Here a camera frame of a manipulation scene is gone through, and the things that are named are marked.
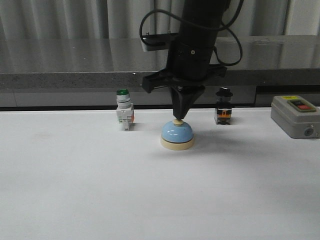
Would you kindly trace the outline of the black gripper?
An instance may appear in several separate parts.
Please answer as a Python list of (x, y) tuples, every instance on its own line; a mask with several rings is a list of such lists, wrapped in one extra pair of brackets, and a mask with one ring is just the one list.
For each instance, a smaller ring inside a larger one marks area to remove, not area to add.
[(158, 87), (169, 87), (173, 116), (184, 119), (195, 101), (205, 92), (202, 85), (212, 77), (224, 77), (227, 68), (210, 64), (213, 48), (197, 48), (172, 41), (166, 67), (142, 79), (142, 88), (151, 93)]

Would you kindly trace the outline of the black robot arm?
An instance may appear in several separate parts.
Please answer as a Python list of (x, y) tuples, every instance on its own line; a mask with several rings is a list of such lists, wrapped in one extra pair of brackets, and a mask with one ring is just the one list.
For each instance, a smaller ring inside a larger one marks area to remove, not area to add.
[(157, 87), (168, 87), (173, 115), (182, 120), (194, 102), (205, 91), (204, 82), (223, 77), (227, 68), (211, 64), (226, 0), (187, 0), (177, 37), (171, 42), (164, 69), (143, 77), (142, 88), (151, 93)]

